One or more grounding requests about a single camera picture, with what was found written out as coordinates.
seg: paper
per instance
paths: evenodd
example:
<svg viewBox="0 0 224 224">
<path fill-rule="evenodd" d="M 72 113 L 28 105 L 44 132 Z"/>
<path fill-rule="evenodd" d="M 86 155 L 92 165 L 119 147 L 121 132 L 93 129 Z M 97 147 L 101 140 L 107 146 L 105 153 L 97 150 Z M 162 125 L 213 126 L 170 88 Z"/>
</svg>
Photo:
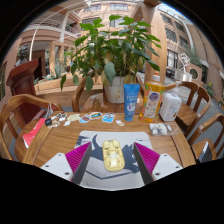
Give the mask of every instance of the paper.
<svg viewBox="0 0 224 224">
<path fill-rule="evenodd" d="M 124 159 L 124 169 L 108 171 L 103 162 L 103 142 L 117 140 L 120 143 Z M 86 167 L 81 186 L 86 188 L 123 190 L 144 186 L 138 163 L 133 153 L 133 143 L 140 143 L 152 149 L 148 134 L 145 132 L 95 132 L 80 133 L 76 146 L 92 142 L 92 154 Z"/>
<path fill-rule="evenodd" d="M 105 114 L 104 116 L 103 116 L 103 119 L 102 119 L 102 121 L 103 122 L 106 122 L 106 123 L 112 123 L 113 122 L 113 120 L 114 120 L 114 117 L 115 117 L 115 115 L 114 114 Z"/>
<path fill-rule="evenodd" d="M 86 114 L 86 115 L 84 115 L 84 116 L 79 120 L 79 122 L 82 123 L 82 124 L 85 124 L 85 123 L 87 123 L 90 119 L 91 119 L 90 115 Z"/>
</svg>

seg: tube cap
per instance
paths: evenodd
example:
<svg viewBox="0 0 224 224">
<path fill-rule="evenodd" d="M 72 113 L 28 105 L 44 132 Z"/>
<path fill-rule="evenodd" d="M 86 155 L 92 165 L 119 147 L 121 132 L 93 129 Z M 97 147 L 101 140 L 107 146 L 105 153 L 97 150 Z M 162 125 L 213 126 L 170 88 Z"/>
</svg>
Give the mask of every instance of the tube cap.
<svg viewBox="0 0 224 224">
<path fill-rule="evenodd" d="M 152 80 L 159 82 L 160 81 L 160 76 L 159 76 L 159 72 L 155 72 L 155 75 L 152 76 Z"/>
<path fill-rule="evenodd" d="M 125 116 L 124 118 L 126 121 L 133 121 L 133 117 L 128 117 L 128 116 Z"/>
</svg>

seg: table surface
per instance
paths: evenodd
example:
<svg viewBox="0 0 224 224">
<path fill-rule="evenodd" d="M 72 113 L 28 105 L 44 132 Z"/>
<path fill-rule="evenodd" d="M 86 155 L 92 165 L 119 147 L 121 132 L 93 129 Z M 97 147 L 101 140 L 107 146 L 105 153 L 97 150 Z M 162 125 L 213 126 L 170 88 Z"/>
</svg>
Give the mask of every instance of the table surface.
<svg viewBox="0 0 224 224">
<path fill-rule="evenodd" d="M 121 120 L 125 126 L 119 126 L 115 120 Z M 49 129 L 45 125 L 41 127 L 30 147 L 26 149 L 22 136 L 29 133 L 38 120 L 31 121 L 22 129 L 15 144 L 15 154 L 20 162 L 41 167 L 57 153 L 68 153 L 74 149 L 79 134 L 82 131 L 105 131 L 105 132 L 146 132 L 149 135 L 153 150 L 159 154 L 169 154 L 177 163 L 183 167 L 195 164 L 195 159 L 186 138 L 179 129 L 178 134 L 173 136 L 152 136 L 149 124 L 139 120 L 139 115 L 134 115 L 133 121 L 124 120 L 124 114 L 115 114 L 113 123 L 104 123 L 101 120 L 91 120 L 86 124 L 72 121 L 71 125 L 64 126 L 65 121 L 60 122 L 57 128 Z"/>
</svg>

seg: window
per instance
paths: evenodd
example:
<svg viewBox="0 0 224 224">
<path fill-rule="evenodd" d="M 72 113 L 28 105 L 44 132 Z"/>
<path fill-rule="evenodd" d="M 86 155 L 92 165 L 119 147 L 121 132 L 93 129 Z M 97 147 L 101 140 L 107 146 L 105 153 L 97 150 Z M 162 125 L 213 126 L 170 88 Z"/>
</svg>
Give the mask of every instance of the window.
<svg viewBox="0 0 224 224">
<path fill-rule="evenodd" d="M 126 4 L 110 4 L 111 10 L 128 10 L 128 5 Z"/>
<path fill-rule="evenodd" d="M 167 66 L 171 68 L 177 68 L 177 56 L 177 53 L 167 49 Z"/>
<path fill-rule="evenodd" d="M 124 22 L 123 18 L 115 19 L 110 22 L 110 26 L 111 27 L 126 27 L 125 25 L 119 25 L 119 23 L 123 23 L 123 22 Z"/>
<path fill-rule="evenodd" d="M 163 14 L 161 14 L 162 18 L 163 18 L 163 21 L 164 22 L 167 22 L 167 23 L 170 23 L 171 25 L 173 25 L 171 19 Z"/>
<path fill-rule="evenodd" d="M 183 47 L 188 47 L 188 41 L 185 40 L 183 37 L 180 36 L 180 45 Z"/>
<path fill-rule="evenodd" d="M 91 5 L 90 7 L 85 8 L 84 12 L 95 12 L 100 10 L 101 10 L 101 5 Z"/>
<path fill-rule="evenodd" d="M 90 23 L 90 24 L 92 24 L 93 25 L 93 21 L 95 20 L 95 19 L 99 19 L 100 17 L 95 17 L 95 18 L 91 18 L 91 19 L 84 19 L 84 20 L 82 20 L 82 23 L 84 23 L 84 24 L 86 24 L 86 23 Z"/>
<path fill-rule="evenodd" d="M 204 82 L 205 84 L 207 83 L 207 67 L 205 67 L 204 65 L 202 65 L 202 79 L 201 81 Z"/>
<path fill-rule="evenodd" d="M 6 70 L 6 63 L 0 66 L 0 101 L 5 96 L 5 70 Z"/>
<path fill-rule="evenodd" d="M 180 25 L 179 23 L 177 23 L 176 21 L 175 21 L 175 23 L 176 23 L 177 28 L 185 33 L 184 27 L 182 25 Z"/>
<path fill-rule="evenodd" d="M 166 37 L 174 42 L 177 42 L 176 33 L 166 28 Z"/>
<path fill-rule="evenodd" d="M 198 79 L 198 72 L 194 68 L 190 70 L 190 74 L 192 75 L 192 79 Z"/>
</svg>

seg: card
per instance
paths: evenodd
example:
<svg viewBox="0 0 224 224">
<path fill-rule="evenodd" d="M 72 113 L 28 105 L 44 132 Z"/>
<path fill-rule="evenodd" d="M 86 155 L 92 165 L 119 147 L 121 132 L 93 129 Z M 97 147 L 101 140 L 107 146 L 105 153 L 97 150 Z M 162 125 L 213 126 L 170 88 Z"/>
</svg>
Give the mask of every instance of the card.
<svg viewBox="0 0 224 224">
<path fill-rule="evenodd" d="M 103 114 L 100 112 L 94 112 L 90 114 L 91 120 L 95 119 L 101 119 L 103 117 Z"/>
<path fill-rule="evenodd" d="M 103 116 L 102 121 L 103 121 L 103 122 L 107 122 L 107 123 L 112 123 L 113 120 L 114 120 L 114 117 L 115 117 L 114 114 L 105 114 L 105 115 Z"/>
<path fill-rule="evenodd" d="M 91 119 L 90 115 L 86 114 L 86 115 L 84 115 L 84 116 L 79 120 L 79 122 L 82 123 L 82 124 L 85 124 L 85 123 L 87 123 L 90 119 Z"/>
<path fill-rule="evenodd" d="M 80 114 L 73 114 L 73 115 L 70 115 L 70 116 L 67 118 L 67 120 L 68 120 L 68 121 L 77 121 L 77 120 L 80 119 L 79 115 L 80 115 Z"/>
</svg>

